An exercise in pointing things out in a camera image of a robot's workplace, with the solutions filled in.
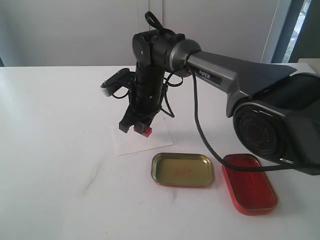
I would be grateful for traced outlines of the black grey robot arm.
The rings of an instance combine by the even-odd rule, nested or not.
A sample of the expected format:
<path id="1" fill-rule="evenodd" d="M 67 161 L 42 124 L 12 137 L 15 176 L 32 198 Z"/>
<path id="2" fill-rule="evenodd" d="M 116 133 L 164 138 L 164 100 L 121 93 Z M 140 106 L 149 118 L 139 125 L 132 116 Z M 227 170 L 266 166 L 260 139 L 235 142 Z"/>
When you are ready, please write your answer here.
<path id="1" fill-rule="evenodd" d="M 135 34 L 132 48 L 136 69 L 126 73 L 129 106 L 119 122 L 121 131 L 148 132 L 167 90 L 165 73 L 192 76 L 226 93 L 226 116 L 240 142 L 273 162 L 253 171 L 320 173 L 319 75 L 205 52 L 196 41 L 168 29 Z"/>

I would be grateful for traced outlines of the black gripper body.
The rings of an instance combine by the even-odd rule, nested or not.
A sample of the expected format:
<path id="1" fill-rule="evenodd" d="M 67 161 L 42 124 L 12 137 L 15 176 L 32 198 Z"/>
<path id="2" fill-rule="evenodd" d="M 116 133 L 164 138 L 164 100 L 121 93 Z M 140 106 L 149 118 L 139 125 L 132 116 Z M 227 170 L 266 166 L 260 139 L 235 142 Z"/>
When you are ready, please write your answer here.
<path id="1" fill-rule="evenodd" d="M 118 97 L 118 99 L 123 99 L 125 97 L 128 97 L 129 99 L 129 105 L 118 124 L 119 129 L 124 133 L 127 133 L 130 127 L 134 126 L 134 123 L 138 121 L 146 120 L 147 126 L 151 127 L 154 117 L 160 111 L 161 101 L 163 99 L 161 93 L 154 95 L 139 95 L 140 93 L 141 92 L 130 95 L 130 93 L 127 92 L 125 95 Z"/>

